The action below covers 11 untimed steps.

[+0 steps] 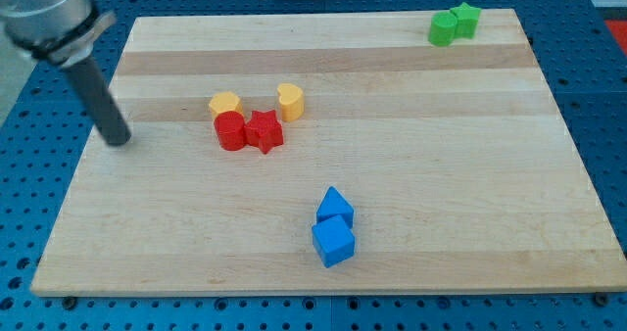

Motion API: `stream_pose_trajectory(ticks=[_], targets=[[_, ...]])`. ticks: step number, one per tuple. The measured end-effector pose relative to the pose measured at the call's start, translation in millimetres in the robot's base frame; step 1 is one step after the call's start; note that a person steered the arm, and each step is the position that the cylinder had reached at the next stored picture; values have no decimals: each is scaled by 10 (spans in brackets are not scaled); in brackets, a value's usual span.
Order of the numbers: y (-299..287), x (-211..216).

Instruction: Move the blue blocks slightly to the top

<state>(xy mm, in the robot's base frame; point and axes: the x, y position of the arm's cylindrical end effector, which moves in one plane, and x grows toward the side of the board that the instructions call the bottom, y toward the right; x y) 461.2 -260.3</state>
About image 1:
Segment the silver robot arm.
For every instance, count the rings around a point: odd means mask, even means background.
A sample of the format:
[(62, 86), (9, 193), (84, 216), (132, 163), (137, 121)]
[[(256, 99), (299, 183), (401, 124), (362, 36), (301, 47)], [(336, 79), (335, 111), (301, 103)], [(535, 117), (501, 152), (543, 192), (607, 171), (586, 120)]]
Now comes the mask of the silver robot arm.
[(33, 59), (65, 73), (109, 146), (126, 144), (131, 132), (92, 52), (116, 20), (113, 12), (101, 12), (94, 0), (1, 0), (8, 38)]

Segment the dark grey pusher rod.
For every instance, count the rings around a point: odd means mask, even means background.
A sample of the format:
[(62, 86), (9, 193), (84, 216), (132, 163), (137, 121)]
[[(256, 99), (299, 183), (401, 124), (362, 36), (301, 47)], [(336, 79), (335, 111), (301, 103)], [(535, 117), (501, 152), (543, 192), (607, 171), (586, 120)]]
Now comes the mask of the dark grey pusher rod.
[(105, 143), (126, 144), (131, 138), (130, 129), (96, 60), (89, 55), (64, 68), (64, 73)]

